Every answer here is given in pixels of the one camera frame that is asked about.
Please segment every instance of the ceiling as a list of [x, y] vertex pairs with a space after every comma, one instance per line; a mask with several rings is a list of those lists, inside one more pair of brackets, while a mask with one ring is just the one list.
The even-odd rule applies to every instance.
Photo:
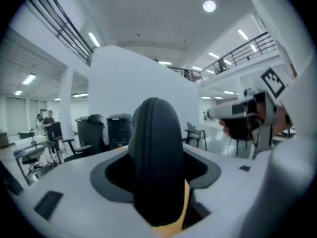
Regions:
[[82, 35], [98, 36], [101, 45], [117, 45], [151, 59], [169, 61], [175, 67], [191, 68], [212, 62], [208, 52], [227, 53], [239, 45], [237, 29], [253, 36], [258, 27], [249, 17], [250, 0], [212, 0], [217, 9], [203, 10], [206, 0], [80, 0], [89, 15]]
[[[216, 10], [207, 13], [206, 0], [58, 0], [89, 45], [93, 32], [99, 43], [117, 45], [151, 59], [169, 61], [172, 66], [204, 68], [216, 61], [209, 52], [223, 56], [261, 34], [252, 17], [250, 0], [213, 0]], [[59, 82], [66, 66], [46, 54], [13, 30], [7, 32], [0, 51], [1, 93], [17, 89], [31, 99], [58, 97]], [[37, 78], [22, 85], [30, 73]], [[203, 72], [203, 78], [214, 74]], [[72, 93], [87, 93], [88, 80], [76, 73]], [[222, 89], [213, 89], [216, 93]]]
[[[13, 96], [21, 89], [20, 97], [35, 100], [53, 100], [58, 97], [60, 79], [66, 65], [56, 60], [12, 29], [4, 35], [0, 47], [0, 94]], [[22, 82], [34, 73], [36, 79], [29, 85]], [[88, 80], [74, 74], [72, 93], [87, 93]]]

